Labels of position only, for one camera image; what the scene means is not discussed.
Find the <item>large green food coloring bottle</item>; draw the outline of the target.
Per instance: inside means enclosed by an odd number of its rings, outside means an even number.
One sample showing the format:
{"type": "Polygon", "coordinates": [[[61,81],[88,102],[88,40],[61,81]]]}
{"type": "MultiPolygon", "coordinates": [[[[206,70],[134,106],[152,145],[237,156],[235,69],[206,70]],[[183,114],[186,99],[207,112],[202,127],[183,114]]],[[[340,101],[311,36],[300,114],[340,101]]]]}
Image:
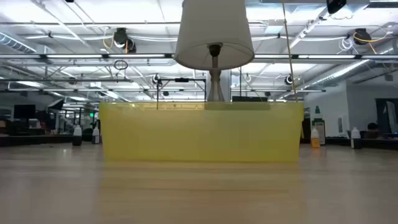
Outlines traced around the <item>large green food coloring bottle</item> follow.
{"type": "Polygon", "coordinates": [[[312,118],[312,126],[318,131],[320,145],[324,146],[326,144],[325,120],[323,119],[323,115],[319,106],[315,107],[315,113],[312,118]]]}

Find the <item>small yellow-orange label dropper bottle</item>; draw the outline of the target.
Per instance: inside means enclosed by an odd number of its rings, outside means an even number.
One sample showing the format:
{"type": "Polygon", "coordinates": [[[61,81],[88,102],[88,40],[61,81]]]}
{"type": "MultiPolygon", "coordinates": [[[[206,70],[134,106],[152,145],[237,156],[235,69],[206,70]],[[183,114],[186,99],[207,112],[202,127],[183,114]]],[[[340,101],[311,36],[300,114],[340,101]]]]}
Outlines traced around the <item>small yellow-orange label dropper bottle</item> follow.
{"type": "Polygon", "coordinates": [[[319,149],[320,148],[320,136],[318,130],[316,128],[312,129],[310,143],[312,149],[319,149]]]}

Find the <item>long ceiling light strip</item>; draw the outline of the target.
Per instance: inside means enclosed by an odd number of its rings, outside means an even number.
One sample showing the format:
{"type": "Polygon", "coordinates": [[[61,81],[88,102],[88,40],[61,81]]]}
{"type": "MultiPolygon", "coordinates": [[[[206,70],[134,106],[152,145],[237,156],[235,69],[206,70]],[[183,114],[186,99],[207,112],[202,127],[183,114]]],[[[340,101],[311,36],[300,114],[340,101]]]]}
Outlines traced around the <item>long ceiling light strip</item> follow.
{"type": "Polygon", "coordinates": [[[370,60],[381,60],[381,59],[391,59],[398,60],[398,55],[304,55],[304,54],[258,54],[255,55],[256,59],[370,59],[370,60]]]}
{"type": "Polygon", "coordinates": [[[152,59],[173,57],[173,54],[0,54],[0,59],[152,59]]]}

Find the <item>black monitor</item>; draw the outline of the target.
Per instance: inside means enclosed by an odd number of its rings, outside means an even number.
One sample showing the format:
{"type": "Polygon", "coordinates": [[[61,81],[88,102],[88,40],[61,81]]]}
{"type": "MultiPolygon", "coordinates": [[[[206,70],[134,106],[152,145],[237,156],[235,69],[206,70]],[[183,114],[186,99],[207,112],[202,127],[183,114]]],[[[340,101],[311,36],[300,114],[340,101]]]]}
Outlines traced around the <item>black monitor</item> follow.
{"type": "Polygon", "coordinates": [[[14,105],[14,119],[35,118],[35,105],[14,105]]]}

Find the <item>silver table lamp white shade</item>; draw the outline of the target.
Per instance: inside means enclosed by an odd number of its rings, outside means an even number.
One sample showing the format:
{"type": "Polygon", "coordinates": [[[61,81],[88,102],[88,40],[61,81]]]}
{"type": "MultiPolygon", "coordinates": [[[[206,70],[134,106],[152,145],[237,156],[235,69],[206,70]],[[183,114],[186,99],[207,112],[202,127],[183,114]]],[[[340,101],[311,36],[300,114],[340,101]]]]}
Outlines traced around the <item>silver table lamp white shade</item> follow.
{"type": "Polygon", "coordinates": [[[221,72],[252,62],[245,0],[183,0],[174,60],[210,73],[208,101],[224,101],[221,72]]]}

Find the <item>person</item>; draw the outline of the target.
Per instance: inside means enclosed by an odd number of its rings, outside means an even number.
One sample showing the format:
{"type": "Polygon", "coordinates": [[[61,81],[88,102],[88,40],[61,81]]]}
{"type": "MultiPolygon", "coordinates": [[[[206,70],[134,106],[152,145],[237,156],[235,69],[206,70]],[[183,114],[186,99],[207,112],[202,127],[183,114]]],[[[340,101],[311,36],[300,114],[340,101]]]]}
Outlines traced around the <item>person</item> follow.
{"type": "Polygon", "coordinates": [[[364,139],[382,139],[383,135],[379,131],[379,127],[376,123],[369,123],[367,130],[364,133],[364,139]]]}

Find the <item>black ventilated equipment box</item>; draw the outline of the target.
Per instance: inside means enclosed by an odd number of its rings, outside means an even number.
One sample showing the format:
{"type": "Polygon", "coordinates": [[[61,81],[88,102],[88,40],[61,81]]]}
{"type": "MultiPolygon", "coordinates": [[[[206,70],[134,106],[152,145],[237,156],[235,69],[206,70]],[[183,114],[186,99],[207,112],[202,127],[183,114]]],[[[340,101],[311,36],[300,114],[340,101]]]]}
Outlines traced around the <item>black ventilated equipment box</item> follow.
{"type": "Polygon", "coordinates": [[[232,102],[268,102],[268,98],[258,96],[232,96],[232,102]]]}

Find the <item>yellow translucent plastic bin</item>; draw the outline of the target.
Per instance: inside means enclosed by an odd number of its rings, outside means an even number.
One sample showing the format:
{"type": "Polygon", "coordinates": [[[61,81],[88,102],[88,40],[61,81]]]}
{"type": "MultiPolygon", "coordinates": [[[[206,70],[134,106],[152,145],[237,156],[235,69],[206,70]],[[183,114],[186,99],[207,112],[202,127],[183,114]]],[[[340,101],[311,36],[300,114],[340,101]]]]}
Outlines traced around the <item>yellow translucent plastic bin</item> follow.
{"type": "Polygon", "coordinates": [[[101,103],[109,161],[295,162],[301,102],[101,103]]]}

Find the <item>silver ventilation duct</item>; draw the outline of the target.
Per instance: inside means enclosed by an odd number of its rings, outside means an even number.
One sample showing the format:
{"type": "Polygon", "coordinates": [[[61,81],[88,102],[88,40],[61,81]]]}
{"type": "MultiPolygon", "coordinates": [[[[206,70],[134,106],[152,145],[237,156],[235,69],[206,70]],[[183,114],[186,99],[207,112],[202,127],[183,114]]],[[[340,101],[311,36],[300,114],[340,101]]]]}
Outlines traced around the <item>silver ventilation duct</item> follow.
{"type": "Polygon", "coordinates": [[[28,45],[14,39],[13,37],[0,32],[0,44],[5,45],[13,50],[16,50],[17,52],[20,52],[22,54],[35,54],[37,51],[33,49],[32,47],[29,47],[28,45]]]}
{"type": "Polygon", "coordinates": [[[361,73],[363,72],[363,70],[367,70],[369,68],[372,69],[375,67],[375,64],[376,64],[375,61],[366,59],[366,60],[353,62],[351,64],[339,65],[315,77],[307,84],[305,84],[302,88],[308,89],[316,85],[323,85],[330,80],[337,81],[340,79],[345,79],[350,75],[361,73]]]}

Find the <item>black metal station frame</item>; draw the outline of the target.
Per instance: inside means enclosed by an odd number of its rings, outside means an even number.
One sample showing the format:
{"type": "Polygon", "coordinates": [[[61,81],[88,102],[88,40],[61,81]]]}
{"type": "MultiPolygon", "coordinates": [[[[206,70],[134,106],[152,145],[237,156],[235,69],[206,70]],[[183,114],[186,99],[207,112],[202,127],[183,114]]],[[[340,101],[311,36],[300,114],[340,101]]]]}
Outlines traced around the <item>black metal station frame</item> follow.
{"type": "Polygon", "coordinates": [[[203,97],[203,102],[207,102],[207,84],[206,84],[206,79],[205,78],[184,78],[184,77],[178,77],[178,78],[157,78],[156,79],[156,108],[159,108],[159,93],[163,90],[164,87],[167,86],[169,82],[175,82],[175,83],[188,83],[188,82],[193,82],[196,84],[200,90],[204,93],[203,97]]]}

